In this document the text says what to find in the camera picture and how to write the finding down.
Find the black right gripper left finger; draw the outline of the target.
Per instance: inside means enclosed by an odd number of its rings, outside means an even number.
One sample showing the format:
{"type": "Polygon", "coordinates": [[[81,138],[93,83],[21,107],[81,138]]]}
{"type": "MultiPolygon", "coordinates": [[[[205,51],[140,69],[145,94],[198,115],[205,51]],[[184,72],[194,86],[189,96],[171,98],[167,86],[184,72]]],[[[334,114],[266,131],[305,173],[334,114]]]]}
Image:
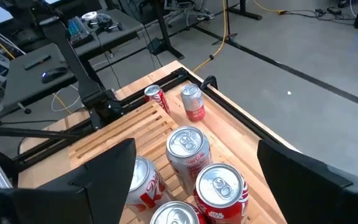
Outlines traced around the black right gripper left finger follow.
{"type": "Polygon", "coordinates": [[[0,223],[119,223],[135,157],[128,138],[36,189],[0,189],[0,223]]]}

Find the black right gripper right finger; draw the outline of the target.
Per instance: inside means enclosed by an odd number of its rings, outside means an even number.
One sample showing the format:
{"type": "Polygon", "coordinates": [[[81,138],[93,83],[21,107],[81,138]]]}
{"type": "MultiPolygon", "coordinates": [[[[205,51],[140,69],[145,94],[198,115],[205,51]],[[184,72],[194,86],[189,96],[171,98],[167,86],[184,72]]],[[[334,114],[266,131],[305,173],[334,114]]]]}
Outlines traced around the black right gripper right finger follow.
{"type": "Polygon", "coordinates": [[[358,176],[267,140],[257,158],[288,223],[358,223],[358,176]]]}

